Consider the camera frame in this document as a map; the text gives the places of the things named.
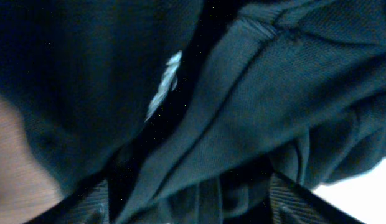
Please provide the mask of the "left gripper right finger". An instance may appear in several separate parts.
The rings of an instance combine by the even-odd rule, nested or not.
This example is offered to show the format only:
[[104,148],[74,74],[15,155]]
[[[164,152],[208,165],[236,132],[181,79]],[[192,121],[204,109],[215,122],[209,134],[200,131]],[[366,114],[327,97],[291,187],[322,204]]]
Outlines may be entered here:
[[278,172],[271,176],[269,199],[274,224],[363,224]]

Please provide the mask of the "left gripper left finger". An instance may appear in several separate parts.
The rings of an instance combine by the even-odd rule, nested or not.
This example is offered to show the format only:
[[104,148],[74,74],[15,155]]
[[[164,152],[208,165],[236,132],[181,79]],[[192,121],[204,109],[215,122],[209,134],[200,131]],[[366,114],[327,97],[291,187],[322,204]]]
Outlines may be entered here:
[[108,182],[83,186],[26,224],[109,224]]

